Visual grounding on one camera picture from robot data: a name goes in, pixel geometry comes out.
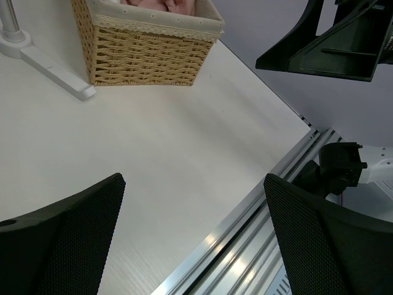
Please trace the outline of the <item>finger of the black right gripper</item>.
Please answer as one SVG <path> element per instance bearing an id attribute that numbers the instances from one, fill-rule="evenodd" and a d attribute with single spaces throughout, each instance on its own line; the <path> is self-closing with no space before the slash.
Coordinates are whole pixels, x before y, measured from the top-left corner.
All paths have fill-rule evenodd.
<path id="1" fill-rule="evenodd" d="M 370 82 L 392 64 L 392 1 L 335 1 L 333 25 L 316 33 L 323 1 L 308 1 L 299 21 L 258 57 L 257 69 Z"/>

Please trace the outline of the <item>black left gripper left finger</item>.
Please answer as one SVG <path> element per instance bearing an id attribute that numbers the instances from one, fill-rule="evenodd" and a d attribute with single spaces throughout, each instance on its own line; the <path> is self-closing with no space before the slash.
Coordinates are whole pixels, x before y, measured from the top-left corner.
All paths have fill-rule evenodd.
<path id="1" fill-rule="evenodd" d="M 97 294 L 125 186 L 116 173 L 1 221 L 1 294 Z"/>

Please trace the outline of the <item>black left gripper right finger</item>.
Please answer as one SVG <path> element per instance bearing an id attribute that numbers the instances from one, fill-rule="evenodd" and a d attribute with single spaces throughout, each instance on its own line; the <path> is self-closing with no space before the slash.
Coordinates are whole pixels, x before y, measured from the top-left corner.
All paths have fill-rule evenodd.
<path id="1" fill-rule="evenodd" d="M 392 294 L 392 223 L 272 173 L 263 186 L 292 294 Z"/>

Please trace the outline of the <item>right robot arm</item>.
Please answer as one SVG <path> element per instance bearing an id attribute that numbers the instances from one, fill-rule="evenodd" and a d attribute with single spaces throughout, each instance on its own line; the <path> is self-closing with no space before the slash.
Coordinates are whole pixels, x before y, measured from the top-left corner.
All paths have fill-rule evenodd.
<path id="1" fill-rule="evenodd" d="M 337 1 L 332 26 L 317 33 L 322 1 L 309 1 L 299 21 L 256 61 L 257 69 L 369 82 L 392 61 L 391 1 Z M 349 187 L 392 179 L 392 149 L 329 143 L 291 180 L 315 196 L 340 196 Z"/>

